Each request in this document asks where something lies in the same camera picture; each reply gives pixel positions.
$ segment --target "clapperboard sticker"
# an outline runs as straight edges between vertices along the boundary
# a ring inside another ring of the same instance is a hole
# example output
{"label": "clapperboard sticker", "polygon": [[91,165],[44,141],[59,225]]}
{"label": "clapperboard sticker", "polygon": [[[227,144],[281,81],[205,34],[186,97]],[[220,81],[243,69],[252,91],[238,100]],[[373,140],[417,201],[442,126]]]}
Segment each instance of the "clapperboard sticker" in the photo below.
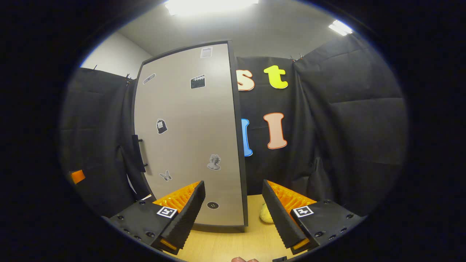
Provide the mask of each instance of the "clapperboard sticker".
{"label": "clapperboard sticker", "polygon": [[191,89],[206,86],[206,76],[201,75],[191,79]]}
{"label": "clapperboard sticker", "polygon": [[308,206],[298,207],[298,208],[293,209],[293,211],[298,217],[303,217],[303,216],[307,216],[310,214],[314,214],[314,212],[312,212],[312,210]]}
{"label": "clapperboard sticker", "polygon": [[152,78],[155,77],[155,74],[152,74],[150,75],[148,78],[146,78],[144,81],[143,81],[143,84],[146,84],[147,82],[149,82],[150,80],[152,80]]}
{"label": "clapperboard sticker", "polygon": [[174,208],[163,207],[157,212],[157,214],[164,216],[164,217],[172,218],[176,214],[177,211],[178,210]]}
{"label": "clapperboard sticker", "polygon": [[201,49],[201,58],[208,58],[212,56],[213,47],[204,47]]}

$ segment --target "wooden table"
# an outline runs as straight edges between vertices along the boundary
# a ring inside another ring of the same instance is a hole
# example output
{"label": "wooden table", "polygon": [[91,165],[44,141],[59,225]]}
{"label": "wooden table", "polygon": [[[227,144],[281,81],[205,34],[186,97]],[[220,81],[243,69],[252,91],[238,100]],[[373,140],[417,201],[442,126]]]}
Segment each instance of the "wooden table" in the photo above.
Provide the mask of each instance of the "wooden table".
{"label": "wooden table", "polygon": [[262,195],[247,196],[249,226],[241,228],[213,228],[194,225],[185,246],[175,257],[189,262],[230,262],[234,257],[246,261],[257,259],[271,262],[275,258],[291,258],[274,224],[263,222],[259,213],[264,204]]}

